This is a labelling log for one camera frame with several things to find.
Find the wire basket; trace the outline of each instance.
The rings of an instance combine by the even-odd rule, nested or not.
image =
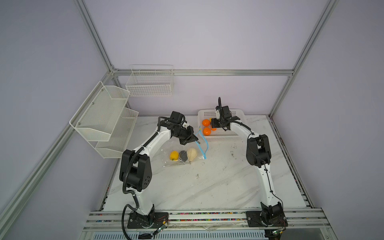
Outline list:
[[[132,97],[171,96],[174,76],[172,65],[131,65],[126,84]]]
[[[231,111],[232,116],[238,116],[240,120],[246,125],[247,121],[245,119],[244,112],[240,109],[229,109]],[[210,118],[216,118],[216,110],[214,109],[204,109],[200,110],[197,113],[197,125],[200,126],[203,130],[204,126],[202,125],[202,122],[204,119],[210,119]],[[234,141],[234,140],[241,140],[239,135],[237,135],[235,132],[229,130],[224,131],[222,128],[217,128],[215,131],[211,131],[210,135],[207,135],[204,137],[207,141]]]
[[[99,82],[70,120],[70,125],[103,157],[121,158],[131,137],[138,112],[126,108],[129,91]]]

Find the marble table surface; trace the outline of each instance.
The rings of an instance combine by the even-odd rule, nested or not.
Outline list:
[[[276,195],[284,208],[306,207],[291,174],[283,152],[265,115],[246,116],[248,126],[258,134],[266,134],[272,152],[271,176]],[[197,116],[186,116],[197,128]],[[157,117],[138,117],[128,149],[143,143],[157,126]],[[262,193],[256,169],[245,158],[246,143],[209,142],[207,159],[191,164],[164,167],[160,153],[151,158],[152,180],[145,194],[156,210],[246,209],[260,207]],[[120,164],[104,205],[104,211],[121,211],[130,203],[131,194],[122,193],[119,180]]]

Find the white wire mesh basket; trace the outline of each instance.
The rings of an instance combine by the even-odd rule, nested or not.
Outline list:
[[[238,116],[240,120],[246,125],[247,121],[244,115],[244,112],[240,109],[229,109],[232,113],[232,116]],[[202,124],[204,119],[210,119],[210,118],[216,118],[216,110],[214,109],[204,109],[200,110],[197,113],[197,125],[201,127],[201,131],[205,128]],[[207,135],[204,137],[207,141],[234,141],[234,140],[241,140],[239,135],[237,135],[235,132],[229,130],[224,131],[222,128],[217,128],[215,131],[211,131],[210,135]]]
[[[174,76],[172,65],[131,65],[126,84],[132,97],[171,96]]]
[[[70,125],[93,147],[103,158],[120,158],[125,151],[138,112],[126,108],[129,91],[116,87],[104,86],[99,82],[94,91],[85,100],[87,109],[81,108],[70,120]]]

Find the orange fruit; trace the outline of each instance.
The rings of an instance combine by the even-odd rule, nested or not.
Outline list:
[[[203,133],[204,133],[204,135],[210,135],[210,134],[211,134],[211,129],[208,128],[208,127],[205,127],[205,128],[203,129]]]
[[[211,124],[211,122],[208,119],[204,119],[202,124],[203,124],[204,127],[208,127],[209,124]]]

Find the plastic bag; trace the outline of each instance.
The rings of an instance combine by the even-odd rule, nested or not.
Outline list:
[[[164,167],[191,164],[199,159],[206,159],[208,142],[200,128],[195,135],[199,140],[186,145],[181,145],[179,139],[175,137],[163,144],[158,157],[163,160]]]

